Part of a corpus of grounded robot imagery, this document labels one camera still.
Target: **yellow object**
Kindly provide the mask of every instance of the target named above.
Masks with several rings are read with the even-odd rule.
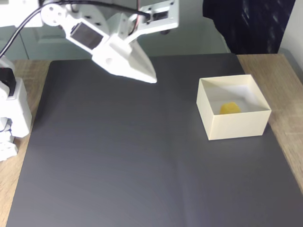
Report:
[[[240,107],[235,103],[225,103],[221,106],[220,114],[237,114],[241,113]]]

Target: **wooden table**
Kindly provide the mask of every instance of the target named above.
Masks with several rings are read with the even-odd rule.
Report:
[[[239,55],[242,67],[252,74],[273,112],[269,123],[303,192],[303,85],[280,54]],[[28,103],[36,115],[50,61],[16,61]],[[30,135],[15,139],[16,157],[0,162],[0,227],[6,226]]]

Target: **white wall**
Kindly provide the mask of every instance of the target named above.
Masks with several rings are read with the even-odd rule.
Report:
[[[296,0],[280,46],[298,77],[303,81],[303,0]]]

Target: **black cloth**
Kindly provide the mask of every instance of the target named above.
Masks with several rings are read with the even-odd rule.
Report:
[[[232,53],[277,53],[295,0],[204,0]]]

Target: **door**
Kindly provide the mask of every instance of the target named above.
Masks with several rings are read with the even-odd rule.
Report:
[[[91,55],[65,39],[58,26],[24,28],[21,36],[31,60],[90,59]]]
[[[15,30],[16,28],[14,26],[0,28],[0,50],[2,50],[2,48],[5,46]],[[12,46],[5,53],[5,56],[7,56],[10,60],[28,59],[25,47],[19,35],[13,42]]]

